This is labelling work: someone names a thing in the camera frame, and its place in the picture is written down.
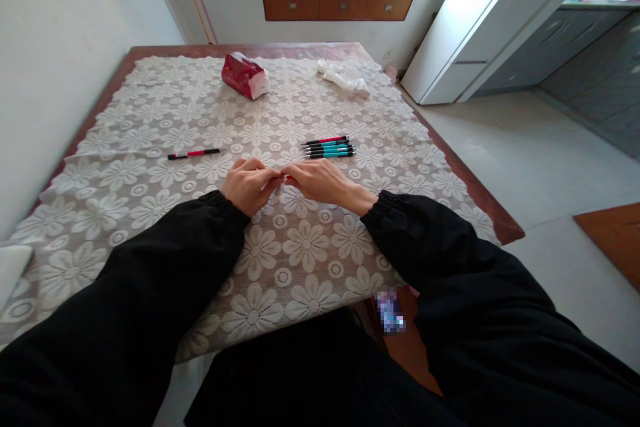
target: tissue box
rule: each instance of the tissue box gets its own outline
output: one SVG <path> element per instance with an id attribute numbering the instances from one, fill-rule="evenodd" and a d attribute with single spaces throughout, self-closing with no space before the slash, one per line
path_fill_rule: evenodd
<path id="1" fill-rule="evenodd" d="M 269 91 L 267 71 L 240 52 L 227 54 L 222 81 L 251 100 Z"/>

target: black jacket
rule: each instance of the black jacket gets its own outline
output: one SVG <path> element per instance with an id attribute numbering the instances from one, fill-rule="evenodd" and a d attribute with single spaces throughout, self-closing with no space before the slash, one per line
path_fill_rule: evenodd
<path id="1" fill-rule="evenodd" d="M 214 191 L 116 247 L 96 282 L 0 353 L 0 425 L 151 424 L 178 343 L 231 273 L 248 222 Z M 223 351 L 187 423 L 202 412 L 212 424 L 640 418 L 640 377 L 558 314 L 515 257 L 478 240 L 451 210 L 383 192 L 362 222 L 421 292 L 415 323 L 445 399 L 337 311 Z"/>

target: countertop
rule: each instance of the countertop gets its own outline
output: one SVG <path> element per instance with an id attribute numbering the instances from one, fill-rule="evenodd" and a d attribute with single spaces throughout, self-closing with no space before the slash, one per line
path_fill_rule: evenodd
<path id="1" fill-rule="evenodd" d="M 560 6 L 561 9 L 621 9 L 634 10 L 640 8 L 638 0 L 565 0 Z"/>

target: floor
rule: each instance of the floor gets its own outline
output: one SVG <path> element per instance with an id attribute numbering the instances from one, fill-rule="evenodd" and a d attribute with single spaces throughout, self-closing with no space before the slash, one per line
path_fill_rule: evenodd
<path id="1" fill-rule="evenodd" d="M 640 294 L 572 219 L 640 201 L 640 163 L 530 91 L 419 110 L 525 230 L 505 249 L 586 336 L 640 372 Z"/>

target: white lace tablecloth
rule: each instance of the white lace tablecloth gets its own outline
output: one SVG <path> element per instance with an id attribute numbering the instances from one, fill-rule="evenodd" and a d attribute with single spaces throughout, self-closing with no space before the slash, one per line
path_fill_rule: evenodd
<path id="1" fill-rule="evenodd" d="M 363 76 L 371 90 L 365 99 L 322 80 L 316 61 L 256 59 L 271 92 L 250 101 L 220 80 L 223 62 L 136 63 L 12 237 L 32 245 L 35 257 L 0 313 L 0 346 L 89 285 L 111 248 L 177 203 L 221 187 L 238 157 L 283 167 L 302 160 L 298 144 L 307 139 L 350 134 L 357 155 L 333 161 L 353 181 L 374 192 L 427 195 L 497 242 L 491 220 L 380 65 L 334 62 Z M 167 161 L 168 153 L 207 147 L 227 151 Z M 251 220 L 233 274 L 186 335 L 177 362 L 402 283 L 357 216 L 282 187 Z"/>

